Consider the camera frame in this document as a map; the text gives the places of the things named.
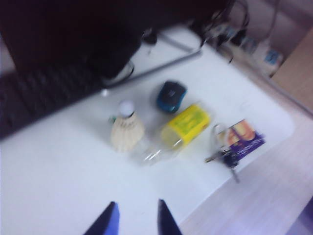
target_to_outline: desk surface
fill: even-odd
[[[183,223],[184,234],[285,235],[313,195],[313,120],[248,65],[236,65],[291,115],[293,135],[228,181]]]

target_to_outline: keyboard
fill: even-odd
[[[85,64],[49,66],[0,78],[0,139],[102,89]]]

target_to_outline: computer mouse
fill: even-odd
[[[157,96],[156,104],[167,113],[175,113],[186,93],[187,89],[183,85],[178,82],[167,81]]]

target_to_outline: computer monitor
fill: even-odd
[[[113,52],[189,19],[205,19],[228,0],[0,0],[0,33],[18,72],[82,56]],[[131,56],[132,50],[125,57]]]

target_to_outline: feathered shuttlecock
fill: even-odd
[[[134,103],[124,100],[119,104],[120,116],[116,118],[111,143],[116,151],[132,150],[144,135],[144,126],[134,111]]]

